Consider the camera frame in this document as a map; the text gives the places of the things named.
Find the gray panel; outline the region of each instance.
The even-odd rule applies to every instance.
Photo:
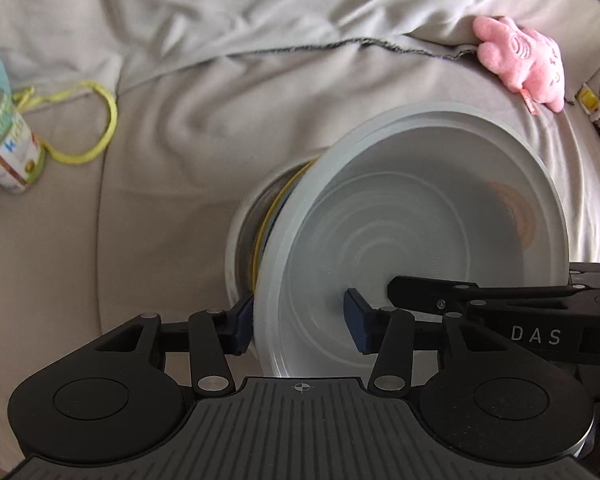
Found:
[[[308,388],[298,387],[307,384]],[[366,393],[355,379],[251,378],[202,400],[181,431],[127,463],[75,468],[40,458],[13,480],[417,479],[592,480],[575,460],[533,468],[474,462],[437,443],[408,405]]]

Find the yellow loop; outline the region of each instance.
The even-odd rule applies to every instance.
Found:
[[[293,184],[295,184],[296,181],[306,173],[306,170],[308,170],[316,160],[318,159],[314,158],[314,160],[310,160],[302,168],[300,168],[300,170],[293,177],[291,177],[289,182],[285,184],[285,187],[283,187],[280,190],[280,192],[276,195],[275,199],[273,199],[273,202],[271,203],[271,206],[269,207],[267,214],[265,215],[264,220],[260,225],[258,236],[256,237],[256,245],[253,250],[253,258],[251,259],[251,290],[254,293],[256,292],[256,282],[258,281],[258,254],[260,254],[260,248],[262,247],[262,244],[265,241],[264,233],[266,232],[269,220],[271,220],[271,216],[273,215],[274,211],[278,207],[278,204],[282,200],[282,197],[286,194],[289,188],[293,186]]]
[[[49,155],[53,160],[56,160],[62,164],[85,164],[91,162],[94,158],[100,155],[111,142],[113,134],[118,126],[118,105],[116,98],[106,89],[104,86],[96,83],[95,81],[85,80],[80,81],[73,87],[52,94],[49,96],[33,97],[35,90],[33,87],[24,89],[21,92],[17,92],[13,95],[13,102],[16,110],[20,113],[31,110],[42,103],[59,103],[71,97],[71,95],[80,88],[91,88],[97,94],[100,94],[109,106],[109,124],[105,129],[104,133],[100,137],[100,140],[90,150],[80,153],[79,155],[67,155],[65,153],[56,150],[49,142],[41,139],[40,143],[49,152]]]

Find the white bottle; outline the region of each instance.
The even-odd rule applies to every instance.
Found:
[[[42,172],[45,150],[16,111],[11,96],[0,90],[0,184],[21,193]]]

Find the plush toy face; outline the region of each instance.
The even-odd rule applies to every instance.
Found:
[[[478,59],[512,92],[526,89],[539,103],[560,112],[564,107],[564,69],[554,40],[531,29],[519,29],[512,19],[478,16],[474,32],[484,41]]]

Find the white lettering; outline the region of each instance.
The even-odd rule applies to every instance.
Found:
[[[559,333],[560,331],[557,328],[555,330],[551,330],[552,340],[549,341],[550,345],[557,345],[560,342],[560,337],[558,336]]]
[[[522,327],[518,325],[513,326],[513,330],[511,331],[511,340],[512,341],[520,341],[522,339]]]
[[[529,340],[529,342],[531,343],[532,341],[538,341],[539,343],[542,343],[542,341],[540,341],[540,329],[536,328],[533,332],[533,334],[531,335],[531,339]]]

